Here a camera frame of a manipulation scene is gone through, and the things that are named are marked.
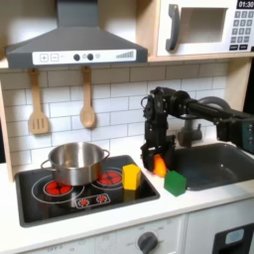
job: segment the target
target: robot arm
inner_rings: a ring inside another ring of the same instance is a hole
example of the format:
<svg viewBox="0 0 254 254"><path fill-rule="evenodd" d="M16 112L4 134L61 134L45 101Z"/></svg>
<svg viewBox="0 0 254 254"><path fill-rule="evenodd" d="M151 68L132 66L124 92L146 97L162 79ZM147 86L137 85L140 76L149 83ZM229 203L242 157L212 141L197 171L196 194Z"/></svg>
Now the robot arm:
<svg viewBox="0 0 254 254"><path fill-rule="evenodd" d="M157 87L146 97L144 108L145 139L142 159L146 169L153 171L154 156L160 154L171 168L175 151L175 136L167 136L169 115L187 119L193 115L216 125L217 139L232 142L238 148L254 154L254 116L235 110L222 110L191 99L185 91Z"/></svg>

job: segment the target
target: control knob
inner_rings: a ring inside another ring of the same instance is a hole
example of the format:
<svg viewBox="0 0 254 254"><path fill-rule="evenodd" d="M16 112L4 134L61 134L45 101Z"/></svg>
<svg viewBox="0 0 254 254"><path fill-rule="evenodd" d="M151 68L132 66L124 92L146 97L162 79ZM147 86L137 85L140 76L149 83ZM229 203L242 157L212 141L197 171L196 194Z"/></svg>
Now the control knob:
<svg viewBox="0 0 254 254"><path fill-rule="evenodd" d="M153 232L146 232L138 239L138 246L143 254L149 254L158 244L158 238Z"/></svg>

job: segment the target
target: wooden spatula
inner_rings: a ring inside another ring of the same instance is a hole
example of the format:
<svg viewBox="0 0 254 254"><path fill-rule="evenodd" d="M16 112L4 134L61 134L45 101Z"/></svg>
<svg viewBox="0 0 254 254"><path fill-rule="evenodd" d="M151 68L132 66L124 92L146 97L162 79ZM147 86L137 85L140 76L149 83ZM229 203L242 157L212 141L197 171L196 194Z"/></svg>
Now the wooden spatula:
<svg viewBox="0 0 254 254"><path fill-rule="evenodd" d="M29 70L29 76L32 84L32 97L34 112L29 119L29 128L33 134L42 134L49 131L49 122L41 108L41 97L39 91L39 71L37 69Z"/></svg>
<svg viewBox="0 0 254 254"><path fill-rule="evenodd" d="M80 112L80 121L85 128L91 128L95 123L95 114L91 107L91 69L83 69L83 108Z"/></svg>

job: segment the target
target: microwave keypad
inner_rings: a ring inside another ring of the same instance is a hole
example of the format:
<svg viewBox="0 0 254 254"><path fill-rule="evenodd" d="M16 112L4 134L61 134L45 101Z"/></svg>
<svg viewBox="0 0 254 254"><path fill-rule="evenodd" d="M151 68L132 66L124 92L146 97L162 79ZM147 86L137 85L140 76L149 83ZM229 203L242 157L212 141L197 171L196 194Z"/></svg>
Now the microwave keypad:
<svg viewBox="0 0 254 254"><path fill-rule="evenodd" d="M234 14L230 51L246 51L252 31L254 11L239 11Z"/></svg>

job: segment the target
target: stovetop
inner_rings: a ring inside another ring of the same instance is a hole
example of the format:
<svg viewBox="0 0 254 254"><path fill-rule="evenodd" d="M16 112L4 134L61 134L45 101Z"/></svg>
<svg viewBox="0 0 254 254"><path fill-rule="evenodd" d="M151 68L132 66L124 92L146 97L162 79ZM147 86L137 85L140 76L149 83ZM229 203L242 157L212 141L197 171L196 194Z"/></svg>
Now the stovetop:
<svg viewBox="0 0 254 254"><path fill-rule="evenodd" d="M135 164L129 156L108 158L102 163L101 178L81 187L62 185L45 170L17 174L21 226L50 223L159 198L143 173L137 190L123 188L122 167L129 164Z"/></svg>

